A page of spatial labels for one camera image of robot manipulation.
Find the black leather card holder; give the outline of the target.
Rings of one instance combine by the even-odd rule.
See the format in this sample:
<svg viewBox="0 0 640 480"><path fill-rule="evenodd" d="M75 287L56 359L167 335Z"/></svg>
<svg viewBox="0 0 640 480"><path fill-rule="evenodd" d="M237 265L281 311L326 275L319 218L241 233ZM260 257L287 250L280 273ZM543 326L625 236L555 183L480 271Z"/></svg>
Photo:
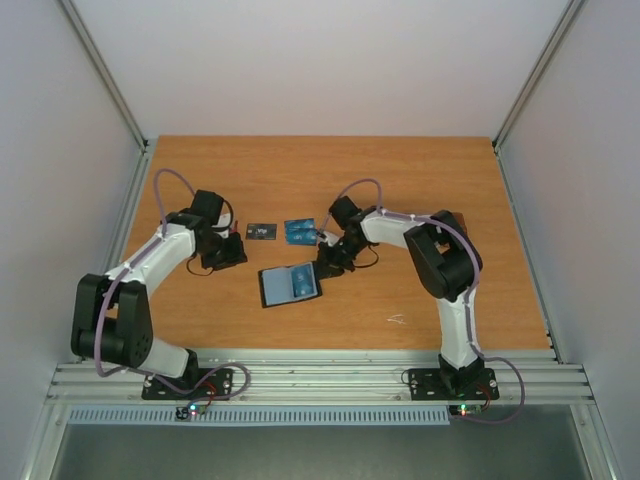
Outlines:
<svg viewBox="0 0 640 480"><path fill-rule="evenodd" d="M316 293L311 296L295 298L293 295L291 269L299 265L310 265L313 270ZM287 304L309 301L323 295L320 281L315 271L314 262L305 262L297 265L282 266L263 269L258 272L261 305L263 308L272 308Z"/></svg>

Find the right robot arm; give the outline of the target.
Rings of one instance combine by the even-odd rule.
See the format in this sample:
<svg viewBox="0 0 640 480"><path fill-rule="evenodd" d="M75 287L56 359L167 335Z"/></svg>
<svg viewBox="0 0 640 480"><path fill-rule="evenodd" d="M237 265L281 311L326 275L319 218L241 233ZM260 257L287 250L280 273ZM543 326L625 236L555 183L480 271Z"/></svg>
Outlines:
<svg viewBox="0 0 640 480"><path fill-rule="evenodd" d="M409 252L423 288L436 299L441 328L440 383L448 395L473 389L485 363L477 344L475 295L482 259L453 213L409 215L370 207L347 196L334 201L329 216L342 236L322 236L314 262L319 279L356 270L366 248L388 244Z"/></svg>

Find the black credit card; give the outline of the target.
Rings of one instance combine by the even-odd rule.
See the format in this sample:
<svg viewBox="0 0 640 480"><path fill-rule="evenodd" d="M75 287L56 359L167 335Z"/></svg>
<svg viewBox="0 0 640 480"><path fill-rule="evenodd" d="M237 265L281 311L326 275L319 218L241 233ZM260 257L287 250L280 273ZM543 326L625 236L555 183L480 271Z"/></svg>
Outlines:
<svg viewBox="0 0 640 480"><path fill-rule="evenodd" d="M270 223L249 223L246 229L247 240L275 240L277 225Z"/></svg>

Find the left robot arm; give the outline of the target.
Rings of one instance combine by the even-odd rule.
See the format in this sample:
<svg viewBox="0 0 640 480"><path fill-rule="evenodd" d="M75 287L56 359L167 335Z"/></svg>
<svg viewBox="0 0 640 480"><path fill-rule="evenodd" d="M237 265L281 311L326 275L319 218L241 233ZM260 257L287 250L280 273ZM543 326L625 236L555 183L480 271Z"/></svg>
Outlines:
<svg viewBox="0 0 640 480"><path fill-rule="evenodd" d="M106 378L122 370L152 376L179 398L195 395L205 381L197 355L154 334L150 299L184 262L200 259L212 273L246 262L231 204L206 190L189 207L164 216L152 237L128 260L77 286L71 350L94 362Z"/></svg>

